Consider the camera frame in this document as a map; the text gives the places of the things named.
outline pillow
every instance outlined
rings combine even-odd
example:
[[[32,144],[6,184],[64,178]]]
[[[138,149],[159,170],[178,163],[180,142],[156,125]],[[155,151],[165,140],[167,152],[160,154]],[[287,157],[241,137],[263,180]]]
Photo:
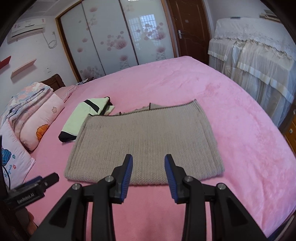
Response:
[[[76,90],[77,86],[71,85],[66,87],[61,87],[57,89],[54,93],[62,99],[62,101],[66,102],[66,100],[70,97],[70,95]]]
[[[12,189],[23,183],[35,160],[16,138],[8,120],[3,123],[0,135],[2,135],[2,164],[9,174],[10,188]],[[7,173],[4,168],[2,169],[4,180],[9,186]]]
[[[44,133],[65,107],[64,102],[52,94],[38,110],[23,124],[20,131],[20,142],[29,150],[34,150]]]

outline frosted glass panel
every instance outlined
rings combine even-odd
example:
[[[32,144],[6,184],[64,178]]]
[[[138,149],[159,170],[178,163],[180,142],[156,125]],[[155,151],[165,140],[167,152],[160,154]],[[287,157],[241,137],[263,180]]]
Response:
[[[139,64],[174,57],[161,0],[120,0]]]
[[[82,4],[105,73],[138,65],[118,0]]]
[[[65,37],[82,80],[105,76],[88,30],[82,5],[79,4],[61,17]]]

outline air conditioner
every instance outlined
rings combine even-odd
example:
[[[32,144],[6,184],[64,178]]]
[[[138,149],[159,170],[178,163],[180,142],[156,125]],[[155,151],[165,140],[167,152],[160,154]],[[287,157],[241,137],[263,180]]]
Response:
[[[7,43],[29,34],[41,33],[45,29],[45,18],[30,19],[15,23],[7,37]]]

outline wall shelf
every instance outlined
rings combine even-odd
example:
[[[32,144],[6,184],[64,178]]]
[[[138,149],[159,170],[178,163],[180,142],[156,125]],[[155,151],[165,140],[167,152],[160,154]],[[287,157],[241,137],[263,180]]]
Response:
[[[36,59],[31,60],[30,62],[22,65],[21,67],[17,68],[16,70],[14,70],[11,73],[10,78],[13,78],[14,76],[16,76],[17,74],[19,74],[20,72],[24,71],[25,69],[29,68],[30,66],[32,66],[35,63]]]
[[[9,64],[10,58],[11,56],[7,57],[6,59],[0,62],[0,69],[2,69],[5,65]]]

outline silver bolt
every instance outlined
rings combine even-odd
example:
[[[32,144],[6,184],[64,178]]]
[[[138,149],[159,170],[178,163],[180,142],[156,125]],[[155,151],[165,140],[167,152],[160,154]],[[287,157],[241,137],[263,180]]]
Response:
[[[74,183],[74,184],[72,185],[72,188],[73,188],[74,190],[78,190],[80,187],[81,187],[81,185],[80,185],[79,183]]]
[[[192,182],[192,181],[193,181],[193,177],[191,177],[191,176],[186,176],[186,177],[184,177],[184,180],[185,180],[186,182]]]
[[[224,189],[226,188],[226,185],[225,185],[224,183],[219,183],[219,184],[218,184],[218,188],[219,188],[220,190],[224,190]]]
[[[108,182],[108,183],[112,182],[113,180],[114,180],[114,177],[112,177],[112,176],[106,176],[105,177],[105,181]]]

